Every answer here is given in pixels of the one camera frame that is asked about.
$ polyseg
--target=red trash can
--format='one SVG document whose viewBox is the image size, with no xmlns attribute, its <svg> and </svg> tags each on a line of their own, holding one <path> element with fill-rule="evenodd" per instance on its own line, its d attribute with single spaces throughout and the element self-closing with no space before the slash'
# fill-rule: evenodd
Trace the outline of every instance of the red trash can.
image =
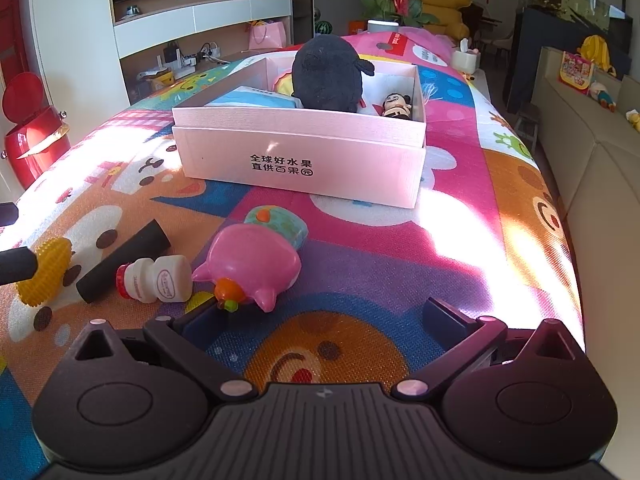
<svg viewBox="0 0 640 480">
<path fill-rule="evenodd" d="M 7 158 L 18 181 L 27 189 L 70 147 L 63 123 L 65 112 L 44 99 L 44 86 L 31 72 L 15 76 L 4 90 L 2 111 L 17 126 L 4 139 L 2 158 Z"/>
</svg>

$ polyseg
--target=pink shopping bag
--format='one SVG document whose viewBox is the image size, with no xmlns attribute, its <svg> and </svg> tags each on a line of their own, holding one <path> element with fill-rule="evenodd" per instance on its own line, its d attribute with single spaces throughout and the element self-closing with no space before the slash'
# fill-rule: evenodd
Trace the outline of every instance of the pink shopping bag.
<svg viewBox="0 0 640 480">
<path fill-rule="evenodd" d="M 285 46 L 287 46 L 287 35 L 282 22 L 252 25 L 249 31 L 249 50 L 284 48 Z"/>
</svg>

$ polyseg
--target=fish tank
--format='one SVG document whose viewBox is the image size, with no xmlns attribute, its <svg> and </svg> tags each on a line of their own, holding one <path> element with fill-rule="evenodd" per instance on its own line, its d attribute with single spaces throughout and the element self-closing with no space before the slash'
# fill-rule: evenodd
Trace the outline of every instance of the fish tank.
<svg viewBox="0 0 640 480">
<path fill-rule="evenodd" d="M 629 52 L 633 19 L 614 5 L 601 0 L 520 0 L 520 8 L 526 7 L 580 23 L 587 29 L 588 36 L 597 34 L 626 54 Z"/>
</svg>

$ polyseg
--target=patterned tablecloth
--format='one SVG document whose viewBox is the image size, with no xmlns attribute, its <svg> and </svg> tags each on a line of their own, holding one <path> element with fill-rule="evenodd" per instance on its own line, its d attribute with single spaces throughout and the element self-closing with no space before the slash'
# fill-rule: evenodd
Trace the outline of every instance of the patterned tablecloth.
<svg viewBox="0 0 640 480">
<path fill-rule="evenodd" d="M 492 314 L 512 328 L 558 317 L 582 342 L 558 214 L 510 126 L 430 50 L 428 38 L 417 44 L 378 33 L 348 40 L 370 58 L 418 65 L 421 84 L 435 88 L 426 104 L 428 147 L 413 210 L 185 177 L 171 108 L 255 57 L 190 76 L 123 111 L 24 194 L 20 219 L 0 235 L 0 250 L 64 236 L 75 252 L 62 290 L 39 308 L 22 304 L 14 286 L 0 288 L 0 478 L 26 480 L 44 466 L 30 406 L 90 319 L 133 328 L 156 313 L 183 313 L 183 304 L 141 304 L 115 291 L 87 305 L 74 286 L 154 218 L 172 251 L 194 268 L 216 231 L 255 206 L 282 206 L 308 225 L 302 273 L 275 311 L 244 306 L 209 342 L 213 357 L 261 388 L 268 381 L 391 385 L 443 351 L 421 326 L 428 296 L 470 316 Z"/>
</svg>

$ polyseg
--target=pink squeaky toy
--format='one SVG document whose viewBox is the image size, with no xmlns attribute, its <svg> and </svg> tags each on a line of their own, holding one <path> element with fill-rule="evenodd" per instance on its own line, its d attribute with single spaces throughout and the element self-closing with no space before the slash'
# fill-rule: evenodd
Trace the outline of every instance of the pink squeaky toy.
<svg viewBox="0 0 640 480">
<path fill-rule="evenodd" d="M 207 259 L 193 271 L 193 281 L 214 282 L 214 294 L 227 310 L 254 300 L 271 312 L 276 296 L 295 283 L 301 266 L 284 236 L 259 224 L 234 224 L 213 238 Z"/>
</svg>

